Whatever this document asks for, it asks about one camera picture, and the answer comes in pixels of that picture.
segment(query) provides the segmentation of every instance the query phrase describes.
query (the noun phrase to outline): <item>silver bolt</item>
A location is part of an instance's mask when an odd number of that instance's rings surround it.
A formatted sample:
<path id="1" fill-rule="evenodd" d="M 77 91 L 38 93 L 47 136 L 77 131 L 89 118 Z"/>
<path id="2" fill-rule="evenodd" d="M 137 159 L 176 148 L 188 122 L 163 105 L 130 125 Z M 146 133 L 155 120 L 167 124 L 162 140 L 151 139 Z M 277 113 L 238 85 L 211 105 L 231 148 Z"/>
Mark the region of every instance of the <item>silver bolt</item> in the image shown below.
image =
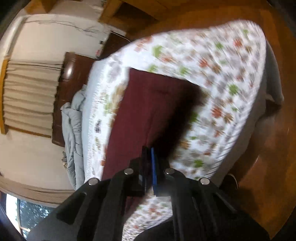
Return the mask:
<path id="1" fill-rule="evenodd" d="M 98 184 L 99 180 L 95 177 L 89 179 L 89 185 L 94 186 L 96 184 Z"/>
<path id="2" fill-rule="evenodd" d="M 173 168 L 167 168 L 165 169 L 165 173 L 168 174 L 168 175 L 172 175 L 174 174 L 175 170 Z"/>
<path id="3" fill-rule="evenodd" d="M 125 175 L 131 175 L 131 174 L 133 174 L 133 169 L 131 169 L 131 168 L 127 168 L 127 169 L 125 169 L 125 170 L 124 170 L 124 174 L 125 174 Z"/>
<path id="4" fill-rule="evenodd" d="M 200 183 L 203 185 L 209 185 L 210 184 L 210 180 L 207 179 L 206 177 L 203 177 L 200 179 Z"/>

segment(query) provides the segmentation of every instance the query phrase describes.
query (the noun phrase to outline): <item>leaf-patterned bedsheet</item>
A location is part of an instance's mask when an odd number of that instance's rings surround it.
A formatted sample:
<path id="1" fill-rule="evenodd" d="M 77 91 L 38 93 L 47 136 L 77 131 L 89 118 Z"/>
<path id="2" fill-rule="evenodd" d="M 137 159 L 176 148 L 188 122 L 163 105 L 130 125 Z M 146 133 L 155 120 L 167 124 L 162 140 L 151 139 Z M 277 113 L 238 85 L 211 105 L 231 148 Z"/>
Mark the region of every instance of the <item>leaf-patterned bedsheet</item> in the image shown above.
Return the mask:
<path id="1" fill-rule="evenodd" d="M 186 79 L 202 88 L 202 105 L 195 107 L 169 160 L 186 177 L 199 179 L 214 174 L 238 137 L 260 87 L 265 58 L 263 31 L 246 20 L 153 35 L 111 55 L 92 103 L 86 180 L 102 176 L 129 68 Z M 132 240 L 170 215 L 169 198 L 147 194 L 127 220 L 123 239 Z"/>

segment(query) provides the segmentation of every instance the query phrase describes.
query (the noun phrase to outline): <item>dark red fabric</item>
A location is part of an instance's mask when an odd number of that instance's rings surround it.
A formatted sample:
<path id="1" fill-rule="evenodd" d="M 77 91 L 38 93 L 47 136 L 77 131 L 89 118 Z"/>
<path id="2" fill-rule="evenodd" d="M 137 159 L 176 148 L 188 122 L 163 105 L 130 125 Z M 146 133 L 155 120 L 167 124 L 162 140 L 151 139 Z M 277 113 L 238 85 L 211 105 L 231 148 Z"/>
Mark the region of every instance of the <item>dark red fabric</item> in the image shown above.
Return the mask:
<path id="1" fill-rule="evenodd" d="M 109 138 L 103 180 L 141 156 L 142 146 L 166 158 L 184 130 L 199 87 L 186 80 L 130 69 Z"/>

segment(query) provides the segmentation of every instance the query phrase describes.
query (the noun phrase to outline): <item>blue strip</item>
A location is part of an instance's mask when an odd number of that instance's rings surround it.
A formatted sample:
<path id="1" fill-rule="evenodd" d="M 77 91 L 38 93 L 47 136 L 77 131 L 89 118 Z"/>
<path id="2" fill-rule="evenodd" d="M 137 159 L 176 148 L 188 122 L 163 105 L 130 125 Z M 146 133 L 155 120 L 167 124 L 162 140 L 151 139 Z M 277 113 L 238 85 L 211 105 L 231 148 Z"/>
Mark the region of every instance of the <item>blue strip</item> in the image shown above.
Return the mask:
<path id="1" fill-rule="evenodd" d="M 156 167 L 155 167 L 155 157 L 154 157 L 154 148 L 151 148 L 151 161 L 152 161 L 152 185 L 156 187 L 157 185 L 157 176 L 156 176 Z"/>

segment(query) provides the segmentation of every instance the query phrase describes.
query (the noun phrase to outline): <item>curtain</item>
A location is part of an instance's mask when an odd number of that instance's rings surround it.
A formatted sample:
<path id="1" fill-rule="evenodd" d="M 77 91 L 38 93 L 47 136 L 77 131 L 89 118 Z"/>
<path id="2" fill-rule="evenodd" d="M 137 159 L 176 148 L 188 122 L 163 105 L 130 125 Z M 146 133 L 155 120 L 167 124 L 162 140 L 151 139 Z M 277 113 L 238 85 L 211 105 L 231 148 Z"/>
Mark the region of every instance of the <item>curtain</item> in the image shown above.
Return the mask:
<path id="1" fill-rule="evenodd" d="M 74 190 L 54 190 L 21 184 L 0 176 L 0 191 L 21 200 L 56 207 L 64 202 Z"/>
<path id="2" fill-rule="evenodd" d="M 62 62 L 10 60 L 4 80 L 5 125 L 51 136 L 61 69 Z"/>

